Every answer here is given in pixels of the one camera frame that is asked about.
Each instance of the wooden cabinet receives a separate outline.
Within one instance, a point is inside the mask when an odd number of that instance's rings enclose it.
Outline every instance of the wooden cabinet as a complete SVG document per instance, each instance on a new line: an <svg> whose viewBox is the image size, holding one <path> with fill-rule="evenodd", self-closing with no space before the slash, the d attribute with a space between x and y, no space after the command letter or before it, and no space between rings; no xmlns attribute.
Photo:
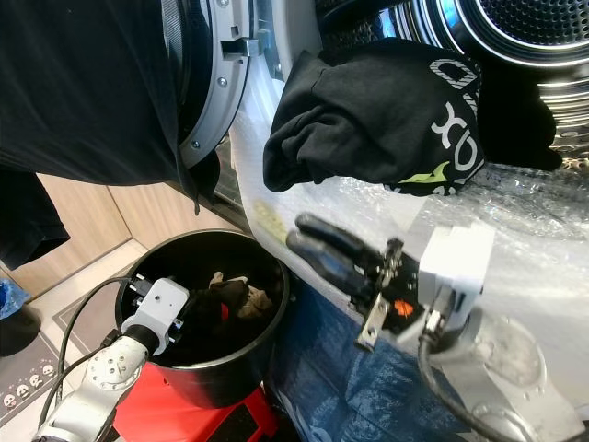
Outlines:
<svg viewBox="0 0 589 442"><path fill-rule="evenodd" d="M131 239L106 186L40 175L71 239L34 262L5 272L34 297Z"/></svg>
<svg viewBox="0 0 589 442"><path fill-rule="evenodd" d="M148 249L194 230L237 230L203 207L197 216L194 202L165 183L109 189L133 238Z"/></svg>

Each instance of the black garment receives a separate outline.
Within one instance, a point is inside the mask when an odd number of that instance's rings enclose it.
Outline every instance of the black garment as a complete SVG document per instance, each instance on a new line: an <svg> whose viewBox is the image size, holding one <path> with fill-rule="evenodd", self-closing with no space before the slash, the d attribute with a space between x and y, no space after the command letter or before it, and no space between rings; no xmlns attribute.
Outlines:
<svg viewBox="0 0 589 442"><path fill-rule="evenodd" d="M479 102L479 136L489 161L522 168L556 169L549 149L556 123L540 99L538 79L523 68L485 61Z"/></svg>
<svg viewBox="0 0 589 442"><path fill-rule="evenodd" d="M159 0L0 0L6 264L18 267L57 243L40 238L66 238L62 227L45 237L27 227L37 219L60 225L32 172L108 185L173 180L196 198L179 154L177 118ZM24 172L31 174L25 179Z"/></svg>
<svg viewBox="0 0 589 442"><path fill-rule="evenodd" d="M35 174L0 169L0 195L0 261L9 269L70 238Z"/></svg>
<svg viewBox="0 0 589 442"><path fill-rule="evenodd" d="M243 281L212 284L209 291L213 298L227 306L230 318L236 318L237 313L248 301L248 285Z"/></svg>
<svg viewBox="0 0 589 442"><path fill-rule="evenodd" d="M453 193L484 163L478 94L467 57L411 41L303 53L274 117L264 182L281 192L337 175Z"/></svg>

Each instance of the washing machine door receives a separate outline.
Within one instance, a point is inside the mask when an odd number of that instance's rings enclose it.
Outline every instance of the washing machine door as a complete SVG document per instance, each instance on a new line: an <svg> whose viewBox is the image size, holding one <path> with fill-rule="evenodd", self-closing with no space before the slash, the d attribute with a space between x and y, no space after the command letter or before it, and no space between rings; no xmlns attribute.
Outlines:
<svg viewBox="0 0 589 442"><path fill-rule="evenodd" d="M190 168L227 133L243 94L254 39L251 0L162 0L176 83L179 150Z"/></svg>

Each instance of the red stool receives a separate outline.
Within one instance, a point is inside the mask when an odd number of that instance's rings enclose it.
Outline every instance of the red stool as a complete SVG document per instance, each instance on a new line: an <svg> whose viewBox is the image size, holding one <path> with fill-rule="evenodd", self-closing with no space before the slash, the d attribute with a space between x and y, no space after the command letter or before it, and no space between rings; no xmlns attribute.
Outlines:
<svg viewBox="0 0 589 442"><path fill-rule="evenodd" d="M254 442L278 429L261 388L237 405L205 410L179 396L151 364L117 408L114 427L126 442Z"/></svg>

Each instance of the tiled floor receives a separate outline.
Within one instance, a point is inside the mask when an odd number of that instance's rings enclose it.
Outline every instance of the tiled floor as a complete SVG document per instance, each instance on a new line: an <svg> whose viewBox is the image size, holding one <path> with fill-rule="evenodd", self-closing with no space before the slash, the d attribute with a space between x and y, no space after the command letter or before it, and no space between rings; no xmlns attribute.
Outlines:
<svg viewBox="0 0 589 442"><path fill-rule="evenodd" d="M60 347L63 332L53 317L97 284L129 267L146 252L145 247L135 240L130 240L30 304L41 316L41 332L55 348ZM85 352L84 349L76 347L75 342L70 341L66 361L68 363L74 362L83 355L83 352ZM84 369L85 365L82 365L67 378L64 386L65 393L70 391L72 386L79 385L84 375ZM45 392L38 399L32 401L14 418L0 427L0 440L3 442L30 442L36 432L40 410L47 394Z"/></svg>

